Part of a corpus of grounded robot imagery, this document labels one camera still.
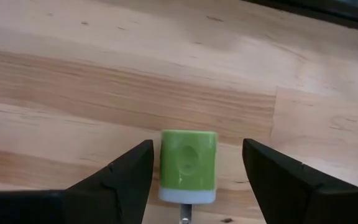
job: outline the metal rod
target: metal rod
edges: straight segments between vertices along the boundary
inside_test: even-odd
[[[191,207],[192,207],[192,204],[181,204],[180,205],[179,224],[191,224]]]

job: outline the circular indentation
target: circular indentation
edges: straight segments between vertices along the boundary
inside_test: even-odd
[[[185,146],[179,150],[177,162],[179,172],[183,175],[194,174],[200,165],[198,153],[191,146]]]

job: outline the wooden table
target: wooden table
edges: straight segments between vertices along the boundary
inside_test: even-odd
[[[243,138],[358,185],[358,30],[237,0],[0,0],[0,190],[158,155],[165,128],[219,133],[195,223],[264,222]],[[155,172],[144,223],[176,223],[157,192]]]

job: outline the white base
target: white base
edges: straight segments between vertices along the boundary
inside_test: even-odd
[[[160,199],[166,202],[202,204],[215,201],[216,190],[177,190],[160,187]]]

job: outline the green cap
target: green cap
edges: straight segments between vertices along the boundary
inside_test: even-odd
[[[218,134],[163,130],[160,186],[178,190],[214,190]]]

